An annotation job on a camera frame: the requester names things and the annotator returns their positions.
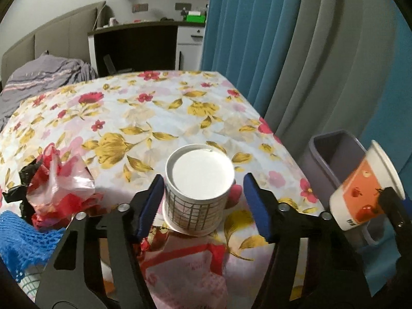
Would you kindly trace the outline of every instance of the cabinet handle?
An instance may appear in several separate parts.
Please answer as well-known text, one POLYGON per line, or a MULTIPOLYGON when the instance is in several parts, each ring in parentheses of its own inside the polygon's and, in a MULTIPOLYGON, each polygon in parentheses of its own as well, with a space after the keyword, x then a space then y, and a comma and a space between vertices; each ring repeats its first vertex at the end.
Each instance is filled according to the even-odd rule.
POLYGON ((179 71, 181 71, 182 69, 182 51, 179 51, 179 71))

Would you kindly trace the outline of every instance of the floral bedsheet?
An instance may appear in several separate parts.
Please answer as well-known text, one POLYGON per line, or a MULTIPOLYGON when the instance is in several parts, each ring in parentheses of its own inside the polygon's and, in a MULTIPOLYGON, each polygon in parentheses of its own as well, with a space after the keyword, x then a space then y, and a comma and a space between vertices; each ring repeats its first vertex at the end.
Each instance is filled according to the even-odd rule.
MULTIPOLYGON (((60 149, 63 161, 77 153, 83 157, 107 207, 128 202, 137 191, 147 189, 157 173, 164 174, 175 149, 207 143, 230 157, 238 184, 252 172, 262 188, 300 212, 323 210, 281 141, 216 72, 122 74, 25 100, 0 134, 0 189, 18 185, 18 171, 51 142, 60 149)), ((258 236, 244 196, 226 207, 221 226, 208 238, 227 247, 223 273, 227 307, 250 308, 273 246, 258 236)), ((164 226, 161 212, 154 225, 164 226)), ((157 241, 151 249, 160 231, 166 241, 169 230, 153 228, 142 245, 148 255, 164 246, 157 241)), ((304 256, 295 281, 297 296, 304 256)))

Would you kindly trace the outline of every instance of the silver bolt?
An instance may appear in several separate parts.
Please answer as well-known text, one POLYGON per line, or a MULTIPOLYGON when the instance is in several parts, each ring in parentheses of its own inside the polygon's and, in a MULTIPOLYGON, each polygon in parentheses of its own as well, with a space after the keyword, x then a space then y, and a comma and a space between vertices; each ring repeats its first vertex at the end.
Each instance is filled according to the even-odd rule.
POLYGON ((128 203, 122 203, 121 205, 117 207, 117 210, 119 211, 127 211, 129 209, 130 209, 130 204, 128 203))
POLYGON ((290 205, 288 205, 287 203, 279 204, 279 210, 280 211, 285 212, 285 211, 289 211, 289 209, 290 209, 290 205))
POLYGON ((326 211, 322 212, 321 217, 325 220, 325 221, 330 221, 332 219, 332 215, 326 211))
POLYGON ((76 214, 76 220, 82 220, 83 218, 85 218, 87 216, 87 214, 84 211, 78 212, 76 214))

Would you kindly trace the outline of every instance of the gray blanket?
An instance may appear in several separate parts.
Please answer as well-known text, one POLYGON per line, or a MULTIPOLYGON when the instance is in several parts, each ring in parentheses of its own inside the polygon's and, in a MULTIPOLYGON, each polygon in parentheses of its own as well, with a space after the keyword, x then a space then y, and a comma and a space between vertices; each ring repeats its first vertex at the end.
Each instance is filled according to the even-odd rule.
POLYGON ((0 131, 21 101, 64 85, 95 79, 89 63, 43 54, 18 68, 0 94, 0 131))

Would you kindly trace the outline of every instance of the headboard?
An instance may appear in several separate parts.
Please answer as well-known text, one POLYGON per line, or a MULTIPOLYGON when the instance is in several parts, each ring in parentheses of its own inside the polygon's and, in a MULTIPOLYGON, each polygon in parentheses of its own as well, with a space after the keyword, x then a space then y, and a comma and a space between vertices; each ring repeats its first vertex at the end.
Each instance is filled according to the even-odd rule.
MULTIPOLYGON (((3 84, 17 68, 37 59, 46 50, 51 55, 78 58, 90 63, 87 33, 93 30, 96 17, 104 5, 103 1, 73 10, 20 39, 2 57, 1 80, 3 84)), ((103 23, 104 12, 101 12, 97 26, 101 27, 103 23)))

